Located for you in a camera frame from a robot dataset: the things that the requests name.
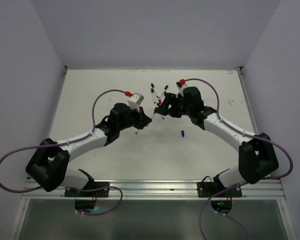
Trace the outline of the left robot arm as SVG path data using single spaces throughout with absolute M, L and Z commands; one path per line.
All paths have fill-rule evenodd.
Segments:
M 25 167 L 26 173 L 46 192 L 58 187 L 74 189 L 82 196 L 89 196 L 96 188 L 95 180 L 82 169 L 69 168 L 69 162 L 94 149 L 103 148 L 128 128 L 143 129 L 152 122 L 142 107 L 132 109 L 124 103 L 117 103 L 109 115 L 95 125 L 90 132 L 65 141 L 44 139 Z

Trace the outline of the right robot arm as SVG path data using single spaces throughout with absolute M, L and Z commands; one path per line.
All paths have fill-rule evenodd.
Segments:
M 244 182 L 255 184 L 279 168 L 279 162 L 270 137 L 262 133 L 238 132 L 236 125 L 226 126 L 217 111 L 204 104 L 197 87 L 186 87 L 179 94 L 167 93 L 155 113 L 172 118 L 187 116 L 191 122 L 224 140 L 238 152 L 238 165 L 217 174 L 213 178 L 213 192 L 225 196 L 234 185 Z

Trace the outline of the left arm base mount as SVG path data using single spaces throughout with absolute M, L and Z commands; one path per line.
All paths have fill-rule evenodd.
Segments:
M 70 177 L 70 180 L 75 180 L 75 184 L 79 182 L 81 187 L 77 190 L 75 187 L 66 187 L 64 196 L 67 198 L 91 198 L 91 200 L 75 200 L 74 207 L 77 211 L 83 213 L 97 212 L 97 198 L 107 198 L 109 195 L 108 181 L 95 181 L 94 178 L 86 171 L 79 169 L 79 177 Z

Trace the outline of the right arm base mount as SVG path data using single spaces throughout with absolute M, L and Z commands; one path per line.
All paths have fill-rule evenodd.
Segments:
M 202 181 L 196 183 L 197 195 L 199 198 L 209 198 L 214 194 L 224 191 L 226 188 L 221 184 L 216 177 L 211 178 L 206 176 Z M 223 200 L 210 200 L 208 205 L 212 207 L 214 211 L 221 214 L 229 214 L 233 207 L 233 198 L 241 198 L 243 196 L 240 187 L 228 190 L 216 196 L 217 198 L 223 198 Z

